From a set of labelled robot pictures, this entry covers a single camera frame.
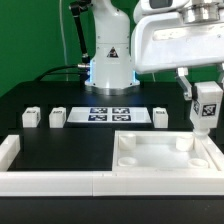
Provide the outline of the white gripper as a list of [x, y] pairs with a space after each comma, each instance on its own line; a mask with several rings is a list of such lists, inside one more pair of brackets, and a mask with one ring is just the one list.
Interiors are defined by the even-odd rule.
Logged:
[[186, 101], [192, 99], [188, 69], [218, 65], [218, 82], [224, 84], [224, 10], [220, 20], [185, 24], [178, 12], [142, 18], [131, 39], [133, 68], [138, 74], [176, 69], [175, 79]]

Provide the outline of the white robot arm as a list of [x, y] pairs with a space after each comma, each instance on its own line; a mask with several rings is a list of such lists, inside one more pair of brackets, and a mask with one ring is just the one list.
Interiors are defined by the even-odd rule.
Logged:
[[174, 70], [184, 97], [193, 98], [192, 67], [224, 62], [224, 0], [139, 0], [128, 16], [111, 0], [92, 0], [96, 53], [86, 85], [120, 94], [138, 84], [135, 74]]

